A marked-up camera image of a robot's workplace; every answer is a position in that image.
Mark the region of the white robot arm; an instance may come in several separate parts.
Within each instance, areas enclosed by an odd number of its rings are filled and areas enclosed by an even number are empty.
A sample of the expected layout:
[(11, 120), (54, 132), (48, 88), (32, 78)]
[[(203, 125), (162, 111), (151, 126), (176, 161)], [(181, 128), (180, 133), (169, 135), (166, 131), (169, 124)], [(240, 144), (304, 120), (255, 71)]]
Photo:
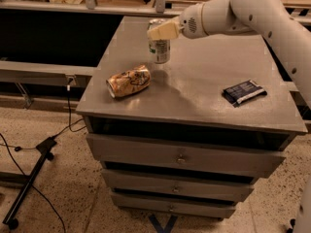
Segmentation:
[(191, 5), (147, 35), (155, 41), (248, 31), (259, 33), (270, 45), (311, 107), (311, 32), (291, 17), (281, 0), (212, 0)]

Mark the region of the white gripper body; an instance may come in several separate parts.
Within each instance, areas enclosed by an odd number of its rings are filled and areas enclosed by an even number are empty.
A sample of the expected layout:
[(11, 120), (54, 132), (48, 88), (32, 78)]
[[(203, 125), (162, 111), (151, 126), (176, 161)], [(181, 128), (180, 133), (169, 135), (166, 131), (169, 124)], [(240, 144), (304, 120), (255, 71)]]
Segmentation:
[(191, 5), (179, 15), (180, 32), (189, 39), (216, 34), (239, 35), (251, 32), (249, 22), (254, 15), (245, 18), (235, 14), (231, 0), (211, 0)]

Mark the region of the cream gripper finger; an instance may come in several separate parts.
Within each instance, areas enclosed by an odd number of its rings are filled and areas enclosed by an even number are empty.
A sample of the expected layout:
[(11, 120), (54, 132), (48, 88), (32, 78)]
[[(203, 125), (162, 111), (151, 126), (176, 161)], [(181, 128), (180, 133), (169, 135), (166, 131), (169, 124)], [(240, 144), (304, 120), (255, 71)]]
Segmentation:
[(170, 19), (153, 18), (149, 21), (147, 37), (149, 40), (173, 40), (180, 35), (180, 22), (178, 17)]

